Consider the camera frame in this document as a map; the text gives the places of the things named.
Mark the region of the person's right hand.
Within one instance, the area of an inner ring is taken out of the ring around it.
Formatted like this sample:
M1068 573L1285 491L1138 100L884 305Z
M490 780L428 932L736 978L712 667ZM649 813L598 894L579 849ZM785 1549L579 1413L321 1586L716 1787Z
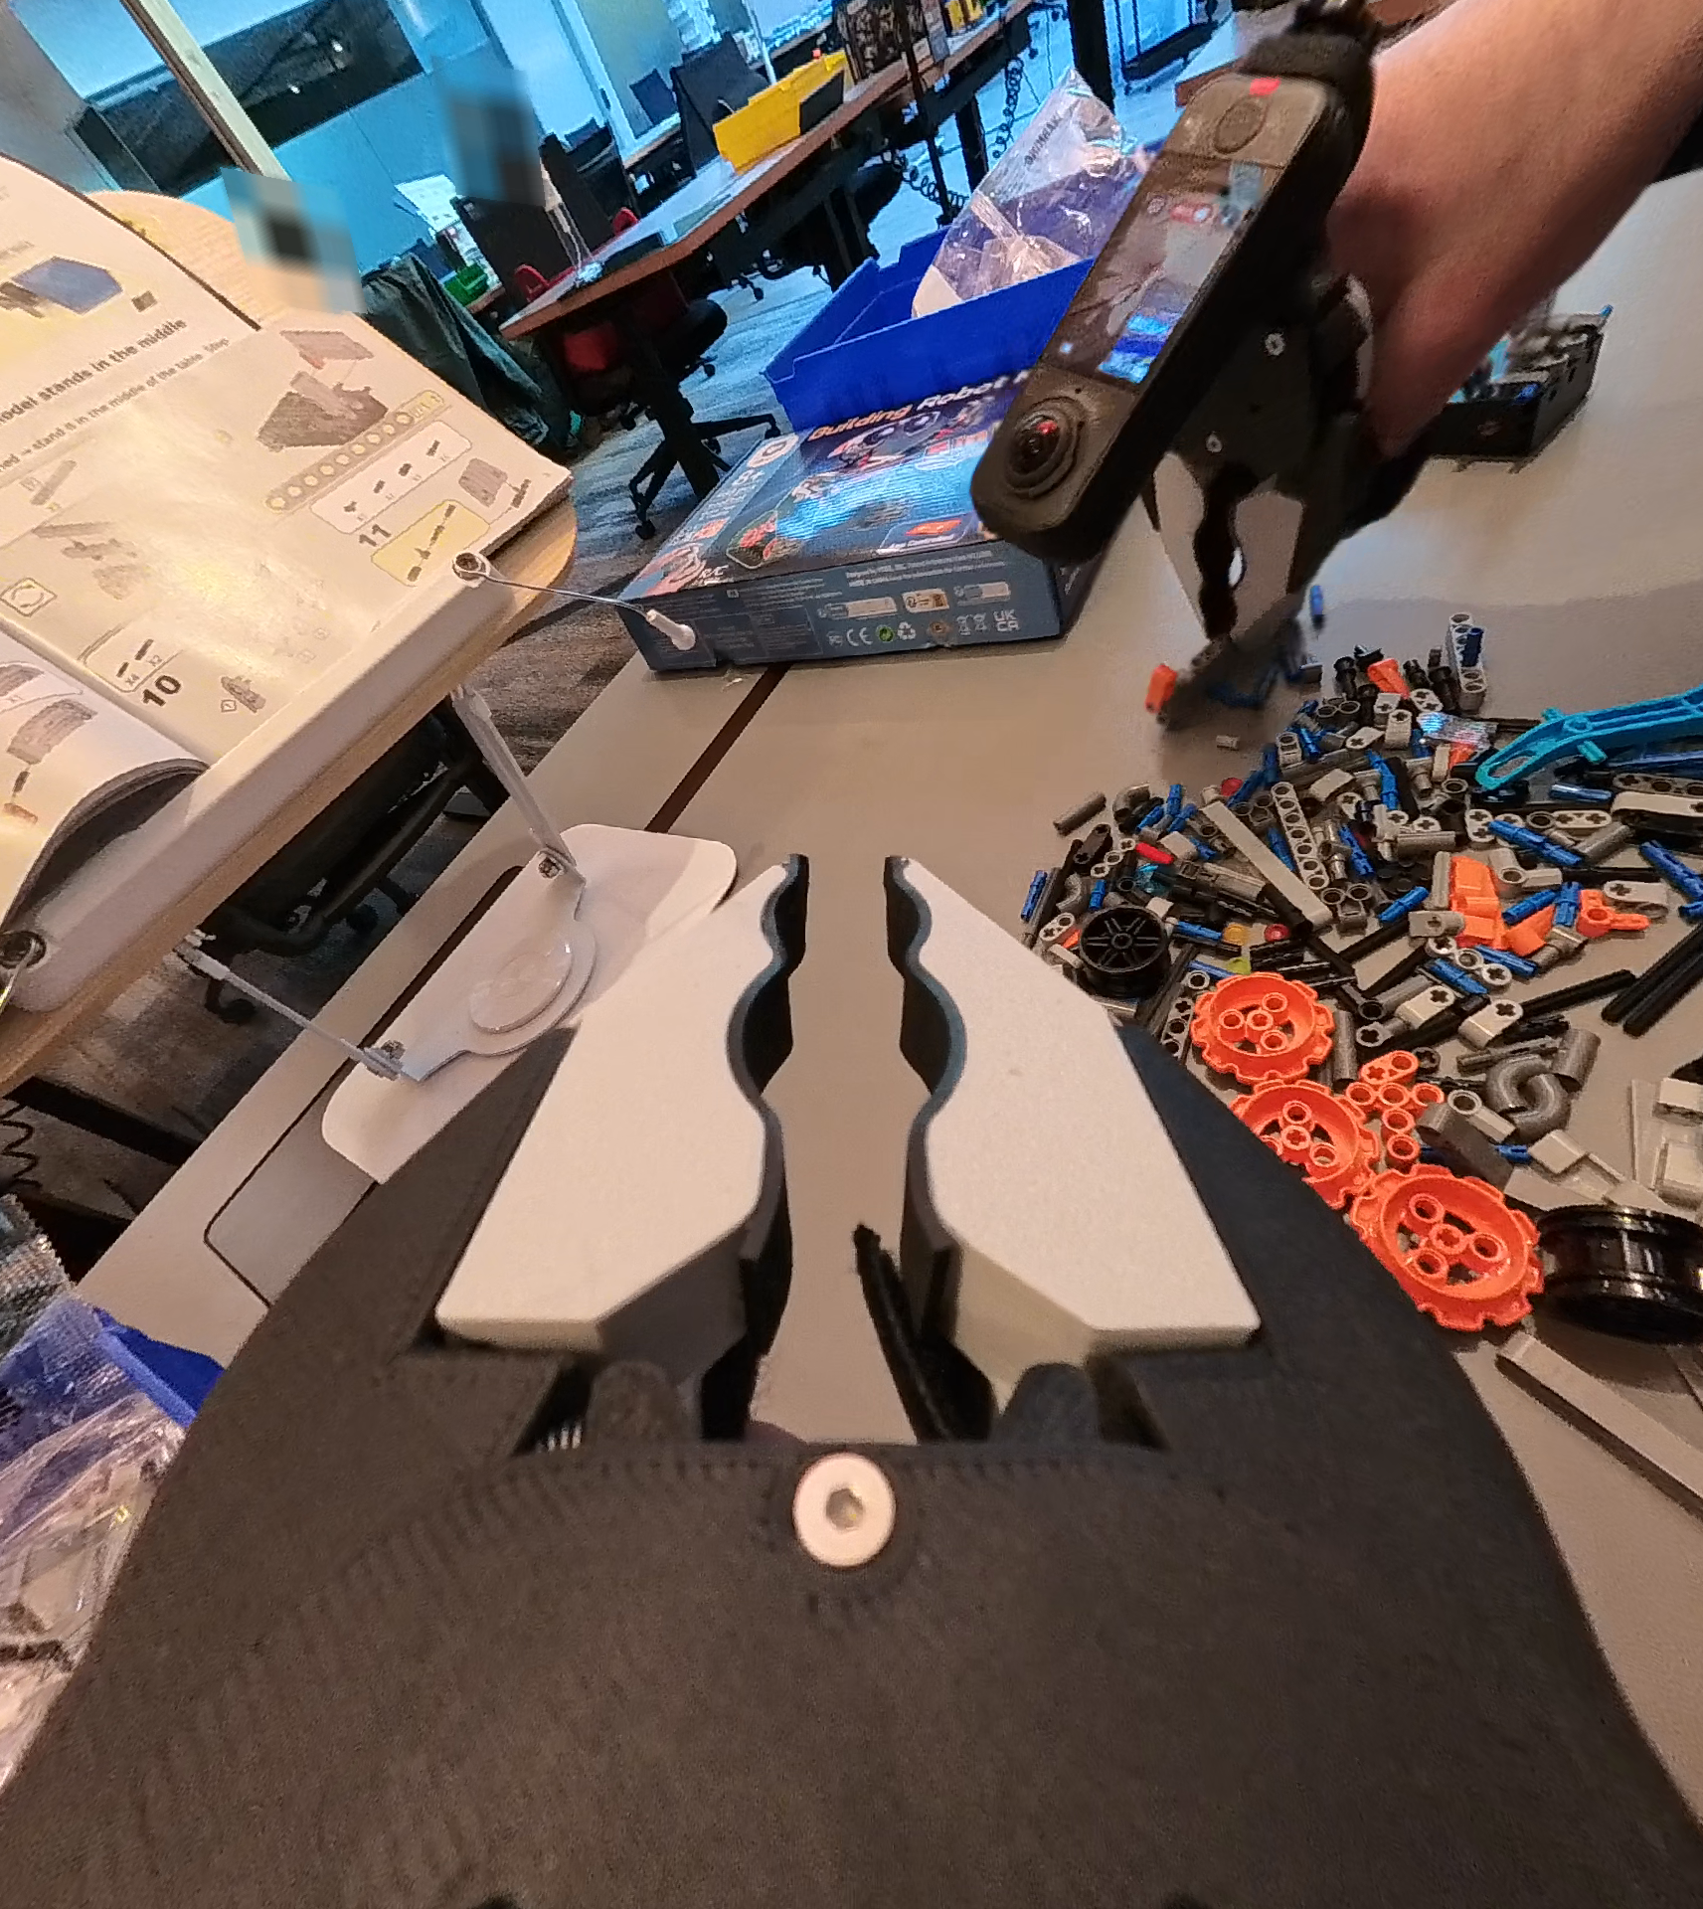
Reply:
M1463 3L1390 46L1325 225L1370 299L1381 452L1585 266L1701 106L1703 3Z

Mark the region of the yellow storage bin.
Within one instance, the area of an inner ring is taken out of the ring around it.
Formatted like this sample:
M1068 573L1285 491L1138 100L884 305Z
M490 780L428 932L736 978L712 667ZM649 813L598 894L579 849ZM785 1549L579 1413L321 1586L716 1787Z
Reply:
M758 91L743 107L715 123L716 153L736 169L758 164L771 153L800 139L844 104L849 56L829 51L796 66L788 75Z

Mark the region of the black backpack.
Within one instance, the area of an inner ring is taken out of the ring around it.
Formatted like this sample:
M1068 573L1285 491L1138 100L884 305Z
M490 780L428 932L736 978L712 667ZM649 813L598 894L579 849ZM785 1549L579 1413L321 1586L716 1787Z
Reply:
M361 275L364 317L511 434L570 464L579 420L543 361L488 332L417 258Z

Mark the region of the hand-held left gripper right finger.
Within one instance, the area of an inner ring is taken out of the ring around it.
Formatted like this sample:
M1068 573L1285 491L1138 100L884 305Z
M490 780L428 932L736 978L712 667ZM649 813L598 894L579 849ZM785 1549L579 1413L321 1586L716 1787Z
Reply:
M926 1100L900 1233L854 1237L919 1440L982 1440L1035 1370L1245 1346L1256 1306L1153 1086L1173 1064L920 861L885 861Z

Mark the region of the large black wheel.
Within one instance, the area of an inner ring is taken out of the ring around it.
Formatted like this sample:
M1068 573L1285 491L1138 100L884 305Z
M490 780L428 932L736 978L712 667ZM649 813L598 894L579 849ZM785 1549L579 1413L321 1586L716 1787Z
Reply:
M1536 1222L1542 1307L1576 1327L1662 1346L1703 1345L1703 1226L1613 1204Z

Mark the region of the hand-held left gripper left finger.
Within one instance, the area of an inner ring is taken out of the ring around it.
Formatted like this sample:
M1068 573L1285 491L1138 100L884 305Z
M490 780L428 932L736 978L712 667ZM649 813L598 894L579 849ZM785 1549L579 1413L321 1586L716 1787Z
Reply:
M791 1299L785 1141L809 865L655 943L579 1019L439 1295L439 1329L577 1364L655 1364L704 1432L743 1432Z

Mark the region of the turquoise wrench-shaped piece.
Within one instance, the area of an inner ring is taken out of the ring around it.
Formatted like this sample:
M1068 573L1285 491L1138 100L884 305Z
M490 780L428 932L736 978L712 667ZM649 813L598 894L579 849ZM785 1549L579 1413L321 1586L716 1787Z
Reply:
M1478 761L1476 784L1496 792L1561 761L1597 765L1615 754L1703 742L1703 681L1694 690L1599 710L1547 710L1503 748Z

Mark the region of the orange toothed wheel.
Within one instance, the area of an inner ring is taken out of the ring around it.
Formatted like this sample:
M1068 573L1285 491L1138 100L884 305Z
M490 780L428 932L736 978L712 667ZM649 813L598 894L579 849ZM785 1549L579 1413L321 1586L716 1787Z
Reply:
M1336 1010L1282 971L1219 981L1191 1021L1200 1063L1245 1086L1304 1083L1330 1058L1336 1036Z
M1418 1164L1373 1181L1349 1222L1444 1329L1512 1327L1544 1289L1536 1226L1488 1181Z
M1381 1170L1380 1134L1325 1084L1260 1084L1236 1096L1233 1111L1333 1210L1344 1210Z

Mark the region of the long wooden office desk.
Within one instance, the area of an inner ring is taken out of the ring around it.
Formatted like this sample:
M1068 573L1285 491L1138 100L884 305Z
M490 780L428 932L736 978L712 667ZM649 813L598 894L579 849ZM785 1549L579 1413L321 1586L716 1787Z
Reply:
M844 285L874 251L868 213L854 185L879 160L905 160L916 146L939 162L938 135L959 129L973 178L990 166L980 95L1030 45L1030 3L993 4L982 24L958 35L939 62L912 54L851 83L812 129L733 169L721 156L649 208L639 223L541 297L506 291L506 340L527 340L555 322L574 322L603 299L660 272L689 272L715 285L761 279L793 237L818 225L827 285Z

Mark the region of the black perforated block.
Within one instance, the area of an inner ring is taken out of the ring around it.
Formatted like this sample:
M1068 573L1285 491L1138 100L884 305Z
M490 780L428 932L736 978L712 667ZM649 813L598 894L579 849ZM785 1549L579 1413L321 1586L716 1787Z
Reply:
M1613 306L1561 313L1532 306L1450 394L1429 432L1429 456L1530 464L1593 389Z

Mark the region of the pile of toy building pieces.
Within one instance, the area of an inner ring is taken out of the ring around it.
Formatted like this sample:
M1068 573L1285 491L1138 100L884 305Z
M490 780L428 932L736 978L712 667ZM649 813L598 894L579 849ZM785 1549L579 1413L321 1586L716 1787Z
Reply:
M1338 1036L1304 1083L1361 1111L1380 1175L1436 1164L1533 1226L1570 1204L1703 1226L1703 742L1483 792L1473 765L1538 722L1485 710L1483 646L1458 613L1423 661L1354 650L1247 775L1077 803L1027 939L1077 984L1083 919L1150 907L1173 966L1106 1005L1229 1101L1251 1086L1191 1049L1200 998L1253 971L1314 987ZM1703 1517L1703 1345L1542 1299L1450 1335L1496 1337L1512 1376Z

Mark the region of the small black wheel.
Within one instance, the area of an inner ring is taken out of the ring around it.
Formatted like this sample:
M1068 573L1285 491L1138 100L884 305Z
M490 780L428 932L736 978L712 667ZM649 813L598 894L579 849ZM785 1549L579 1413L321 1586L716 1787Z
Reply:
M1173 966L1173 929L1138 902L1092 910L1073 944L1080 988L1104 1002L1153 997Z

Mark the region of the blue toy kit box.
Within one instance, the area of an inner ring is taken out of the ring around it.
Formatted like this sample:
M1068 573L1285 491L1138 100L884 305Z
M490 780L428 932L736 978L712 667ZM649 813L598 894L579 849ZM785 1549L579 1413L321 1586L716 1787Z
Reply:
M1069 632L1101 569L993 537L974 469L1022 376L764 442L619 597L658 675Z

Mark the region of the office chair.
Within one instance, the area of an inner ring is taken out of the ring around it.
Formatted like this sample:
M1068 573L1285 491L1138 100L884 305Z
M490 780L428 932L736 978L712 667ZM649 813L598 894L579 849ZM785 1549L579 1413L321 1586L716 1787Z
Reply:
M649 420L655 426L658 443L629 480L641 539L658 534L655 500L671 475L684 474L695 499L704 499L731 472L726 437L781 432L774 415L699 418L684 398L695 373L716 370L715 346L725 332L726 313L715 299L689 297L673 272L658 272L536 334L560 392L582 420L622 429Z

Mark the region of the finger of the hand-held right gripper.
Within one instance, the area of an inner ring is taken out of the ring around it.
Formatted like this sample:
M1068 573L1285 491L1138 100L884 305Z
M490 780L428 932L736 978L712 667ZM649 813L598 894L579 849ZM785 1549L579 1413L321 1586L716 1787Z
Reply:
M1269 696L1333 548L1315 516L1273 484L1209 480L1209 705L1250 710Z
M1233 465L1198 469L1177 454L1166 454L1153 472L1148 499L1150 522L1200 629L1192 661L1175 665L1187 685L1187 718L1177 723L1182 729L1198 716L1209 685L1239 661L1236 508L1245 488Z

